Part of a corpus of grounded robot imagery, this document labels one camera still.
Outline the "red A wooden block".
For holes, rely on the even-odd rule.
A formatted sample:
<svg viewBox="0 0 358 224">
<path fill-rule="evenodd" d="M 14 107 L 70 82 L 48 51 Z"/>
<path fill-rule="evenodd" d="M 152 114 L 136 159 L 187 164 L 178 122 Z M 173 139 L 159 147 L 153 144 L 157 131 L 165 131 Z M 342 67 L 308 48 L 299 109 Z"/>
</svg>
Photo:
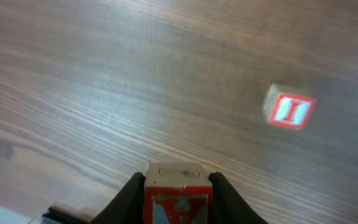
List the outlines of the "red A wooden block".
<svg viewBox="0 0 358 224">
<path fill-rule="evenodd" d="M 201 164 L 148 164 L 144 182 L 144 223 L 214 223 L 213 185 Z"/>
</svg>

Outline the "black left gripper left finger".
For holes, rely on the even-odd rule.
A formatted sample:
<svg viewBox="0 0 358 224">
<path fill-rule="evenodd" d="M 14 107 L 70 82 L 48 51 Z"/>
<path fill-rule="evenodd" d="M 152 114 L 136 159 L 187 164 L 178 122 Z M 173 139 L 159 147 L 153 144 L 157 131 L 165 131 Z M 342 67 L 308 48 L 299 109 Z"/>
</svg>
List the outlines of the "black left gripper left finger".
<svg viewBox="0 0 358 224">
<path fill-rule="evenodd" d="M 136 172 L 90 224 L 143 224 L 145 176 Z"/>
</svg>

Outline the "red I wooden block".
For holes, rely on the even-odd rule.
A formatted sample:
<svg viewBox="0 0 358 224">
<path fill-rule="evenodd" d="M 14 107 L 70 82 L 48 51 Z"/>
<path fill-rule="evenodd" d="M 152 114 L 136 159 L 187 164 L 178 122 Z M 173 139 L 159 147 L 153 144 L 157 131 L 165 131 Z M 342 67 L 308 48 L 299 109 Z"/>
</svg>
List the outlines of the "red I wooden block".
<svg viewBox="0 0 358 224">
<path fill-rule="evenodd" d="M 268 124 L 287 129 L 303 129 L 315 106 L 317 99 L 300 87 L 273 83 L 267 90 L 262 114 Z"/>
</svg>

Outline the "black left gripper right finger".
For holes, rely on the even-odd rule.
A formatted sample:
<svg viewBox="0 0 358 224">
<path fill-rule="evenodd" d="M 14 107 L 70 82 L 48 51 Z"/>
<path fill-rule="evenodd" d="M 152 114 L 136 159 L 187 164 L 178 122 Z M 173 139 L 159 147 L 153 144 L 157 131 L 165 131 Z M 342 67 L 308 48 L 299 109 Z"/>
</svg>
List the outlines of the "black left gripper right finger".
<svg viewBox="0 0 358 224">
<path fill-rule="evenodd" d="M 210 173 L 208 179 L 213 184 L 215 224 L 267 224 L 221 172 Z"/>
</svg>

